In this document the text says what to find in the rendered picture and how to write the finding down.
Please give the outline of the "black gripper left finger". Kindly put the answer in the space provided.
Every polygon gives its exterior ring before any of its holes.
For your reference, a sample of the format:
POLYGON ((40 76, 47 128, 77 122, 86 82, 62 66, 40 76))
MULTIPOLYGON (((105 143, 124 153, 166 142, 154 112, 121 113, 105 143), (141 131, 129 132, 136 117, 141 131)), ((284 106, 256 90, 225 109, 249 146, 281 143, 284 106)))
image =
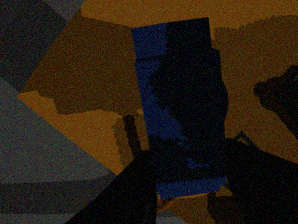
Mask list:
POLYGON ((152 155, 145 149, 67 224, 156 224, 157 200, 152 155))

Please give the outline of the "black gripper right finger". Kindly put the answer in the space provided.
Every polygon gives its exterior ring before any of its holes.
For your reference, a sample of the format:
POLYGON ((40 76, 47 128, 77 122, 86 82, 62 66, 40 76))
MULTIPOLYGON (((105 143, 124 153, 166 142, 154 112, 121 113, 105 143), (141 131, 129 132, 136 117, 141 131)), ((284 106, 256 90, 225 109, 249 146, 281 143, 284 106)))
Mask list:
POLYGON ((227 183, 247 224, 298 224, 298 165, 225 139, 227 183))

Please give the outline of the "orange flat rectangular board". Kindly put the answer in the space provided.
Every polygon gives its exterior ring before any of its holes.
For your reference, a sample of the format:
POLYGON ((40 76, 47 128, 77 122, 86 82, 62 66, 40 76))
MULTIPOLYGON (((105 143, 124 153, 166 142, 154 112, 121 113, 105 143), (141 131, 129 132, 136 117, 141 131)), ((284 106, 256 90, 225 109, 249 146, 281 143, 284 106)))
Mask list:
MULTIPOLYGON (((225 139, 298 165, 298 0, 85 0, 17 97, 118 175, 150 149, 130 28, 196 18, 209 18, 220 51, 225 139)), ((247 224, 227 177, 220 189, 166 210, 247 224)))

